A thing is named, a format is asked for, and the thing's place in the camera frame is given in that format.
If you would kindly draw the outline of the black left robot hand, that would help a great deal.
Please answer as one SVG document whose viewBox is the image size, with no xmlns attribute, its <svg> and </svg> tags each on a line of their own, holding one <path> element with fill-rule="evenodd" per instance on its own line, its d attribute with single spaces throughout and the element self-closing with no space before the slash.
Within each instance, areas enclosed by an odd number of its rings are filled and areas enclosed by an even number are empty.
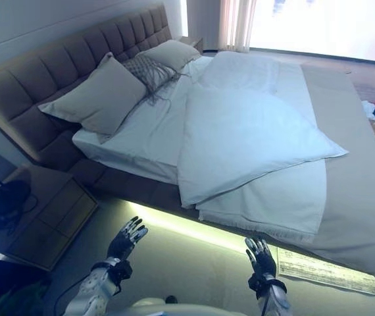
<svg viewBox="0 0 375 316">
<path fill-rule="evenodd" d="M 142 221 L 142 218 L 135 216 L 119 230 L 109 244 L 107 258 L 127 260 L 135 245 L 148 233 Z"/>
</svg>

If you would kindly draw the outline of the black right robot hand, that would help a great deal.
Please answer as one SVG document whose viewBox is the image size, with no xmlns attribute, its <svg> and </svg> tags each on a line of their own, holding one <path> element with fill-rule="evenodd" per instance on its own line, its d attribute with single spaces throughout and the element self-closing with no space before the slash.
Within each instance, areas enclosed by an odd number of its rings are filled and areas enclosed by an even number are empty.
<svg viewBox="0 0 375 316">
<path fill-rule="evenodd" d="M 276 263 L 265 239 L 245 238 L 246 254 L 255 275 L 261 279 L 276 276 Z"/>
</svg>

